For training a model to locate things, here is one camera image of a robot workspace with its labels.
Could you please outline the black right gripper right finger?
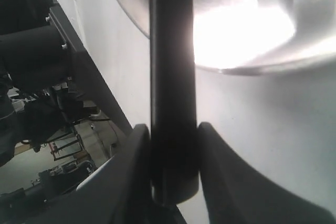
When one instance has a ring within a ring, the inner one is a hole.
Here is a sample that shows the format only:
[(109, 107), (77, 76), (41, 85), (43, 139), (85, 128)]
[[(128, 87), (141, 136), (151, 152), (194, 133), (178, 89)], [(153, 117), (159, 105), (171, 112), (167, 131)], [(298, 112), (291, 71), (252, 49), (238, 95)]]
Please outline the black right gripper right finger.
[(200, 174), (210, 223), (335, 223), (247, 164), (210, 123), (198, 127)]

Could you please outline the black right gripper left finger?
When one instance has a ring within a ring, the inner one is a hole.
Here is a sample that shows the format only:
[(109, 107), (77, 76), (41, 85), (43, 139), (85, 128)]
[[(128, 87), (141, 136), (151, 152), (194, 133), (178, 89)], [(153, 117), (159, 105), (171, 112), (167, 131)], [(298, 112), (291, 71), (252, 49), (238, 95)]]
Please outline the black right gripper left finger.
[(151, 196), (149, 131), (137, 125), (125, 146), (78, 190), (44, 215), (45, 223), (185, 223), (177, 207)]

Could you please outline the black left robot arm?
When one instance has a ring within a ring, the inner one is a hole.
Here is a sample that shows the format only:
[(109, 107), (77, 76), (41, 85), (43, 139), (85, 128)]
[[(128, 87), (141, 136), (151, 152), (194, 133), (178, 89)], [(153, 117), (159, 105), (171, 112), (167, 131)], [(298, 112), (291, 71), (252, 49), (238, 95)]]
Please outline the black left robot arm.
[(53, 0), (1, 0), (1, 164), (18, 143), (39, 151), (90, 110), (55, 87), (72, 76), (67, 43), (46, 21)]

